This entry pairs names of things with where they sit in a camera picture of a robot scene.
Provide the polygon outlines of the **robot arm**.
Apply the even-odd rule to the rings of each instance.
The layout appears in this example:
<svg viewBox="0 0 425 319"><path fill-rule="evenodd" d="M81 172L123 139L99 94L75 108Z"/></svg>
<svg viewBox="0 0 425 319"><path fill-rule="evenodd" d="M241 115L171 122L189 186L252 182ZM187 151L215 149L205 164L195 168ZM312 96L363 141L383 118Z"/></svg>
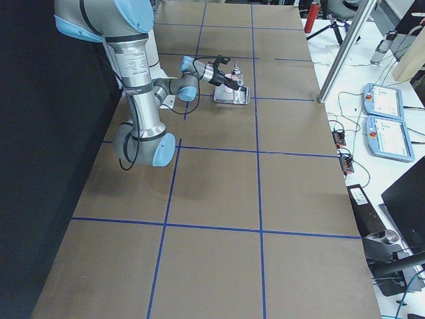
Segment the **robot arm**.
<svg viewBox="0 0 425 319"><path fill-rule="evenodd" d="M108 64L120 80L130 118L122 123L113 142L120 161L131 165L163 167L175 152L175 137L160 120L159 108L168 96L190 102L199 82L246 92L239 81L219 70L229 59L217 56L212 64L184 56L181 78L152 78L150 58L157 56L153 37L154 12L150 1L55 1L56 28L63 35L111 47Z"/></svg>

